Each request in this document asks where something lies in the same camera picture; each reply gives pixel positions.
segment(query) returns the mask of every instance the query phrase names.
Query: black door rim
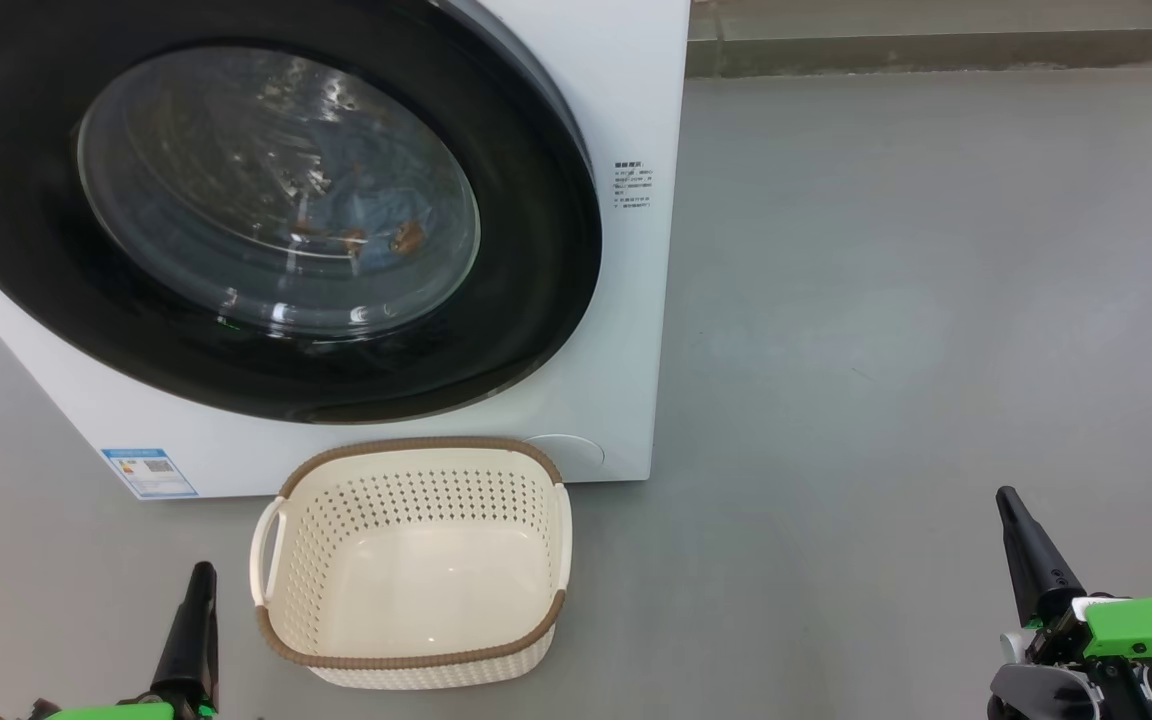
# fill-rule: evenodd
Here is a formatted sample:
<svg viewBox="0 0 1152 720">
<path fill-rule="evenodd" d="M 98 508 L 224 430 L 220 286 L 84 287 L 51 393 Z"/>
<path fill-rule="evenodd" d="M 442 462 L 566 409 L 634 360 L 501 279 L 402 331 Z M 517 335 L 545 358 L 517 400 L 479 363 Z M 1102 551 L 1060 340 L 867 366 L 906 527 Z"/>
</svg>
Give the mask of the black door rim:
<svg viewBox="0 0 1152 720">
<path fill-rule="evenodd" d="M 355 74 L 442 138 L 479 199 L 479 256 L 435 310 L 378 338 L 270 338 L 219 323 L 122 255 L 78 182 L 74 138 L 120 73 L 199 46 L 278 50 Z M 280 420 L 396 420 L 530 374 L 579 324 L 600 263 L 571 113 L 517 38 L 408 0 L 0 0 L 0 290 L 138 381 Z"/>
</svg>

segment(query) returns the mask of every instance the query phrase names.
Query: white washing machine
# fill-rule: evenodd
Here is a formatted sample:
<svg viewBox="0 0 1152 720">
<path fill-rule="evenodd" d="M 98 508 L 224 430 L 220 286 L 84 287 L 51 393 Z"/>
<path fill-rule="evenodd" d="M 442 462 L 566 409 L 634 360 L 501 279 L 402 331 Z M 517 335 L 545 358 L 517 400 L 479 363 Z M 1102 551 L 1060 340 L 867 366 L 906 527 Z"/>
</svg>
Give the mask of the white washing machine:
<svg viewBox="0 0 1152 720">
<path fill-rule="evenodd" d="M 142 498 L 425 435 L 645 479 L 685 24 L 0 0 L 0 336 Z"/>
</svg>

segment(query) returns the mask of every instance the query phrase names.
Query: energy label sticker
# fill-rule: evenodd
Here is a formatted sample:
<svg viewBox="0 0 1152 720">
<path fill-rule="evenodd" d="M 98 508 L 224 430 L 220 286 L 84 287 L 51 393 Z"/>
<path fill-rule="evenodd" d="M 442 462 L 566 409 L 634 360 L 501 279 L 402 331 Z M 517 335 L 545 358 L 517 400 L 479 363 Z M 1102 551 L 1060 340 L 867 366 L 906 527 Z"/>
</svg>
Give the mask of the energy label sticker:
<svg viewBox="0 0 1152 720">
<path fill-rule="evenodd" d="M 172 458 L 156 448 L 101 450 L 127 487 L 141 500 L 166 497 L 198 497 L 198 491 L 180 473 Z"/>
</svg>

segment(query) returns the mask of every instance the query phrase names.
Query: door glass window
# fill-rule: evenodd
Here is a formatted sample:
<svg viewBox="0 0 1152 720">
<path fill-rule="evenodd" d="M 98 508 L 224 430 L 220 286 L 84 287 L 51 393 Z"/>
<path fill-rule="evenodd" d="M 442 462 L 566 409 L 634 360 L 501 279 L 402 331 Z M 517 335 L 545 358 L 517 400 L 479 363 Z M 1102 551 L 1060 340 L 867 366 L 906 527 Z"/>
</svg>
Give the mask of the door glass window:
<svg viewBox="0 0 1152 720">
<path fill-rule="evenodd" d="M 157 281 L 275 336 L 364 338 L 470 272 L 473 191 L 433 129 L 316 61 L 204 47 L 132 68 L 78 136 L 84 191 Z"/>
</svg>

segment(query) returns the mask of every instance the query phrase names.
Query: warning label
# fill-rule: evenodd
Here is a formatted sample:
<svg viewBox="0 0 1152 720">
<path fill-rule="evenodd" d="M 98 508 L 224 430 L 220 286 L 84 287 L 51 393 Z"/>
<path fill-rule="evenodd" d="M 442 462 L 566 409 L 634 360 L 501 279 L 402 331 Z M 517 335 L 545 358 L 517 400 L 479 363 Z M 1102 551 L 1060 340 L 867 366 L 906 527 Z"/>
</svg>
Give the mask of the warning label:
<svg viewBox="0 0 1152 720">
<path fill-rule="evenodd" d="M 642 160 L 616 164 L 612 176 L 613 209 L 649 209 L 652 206 L 653 173 Z"/>
</svg>

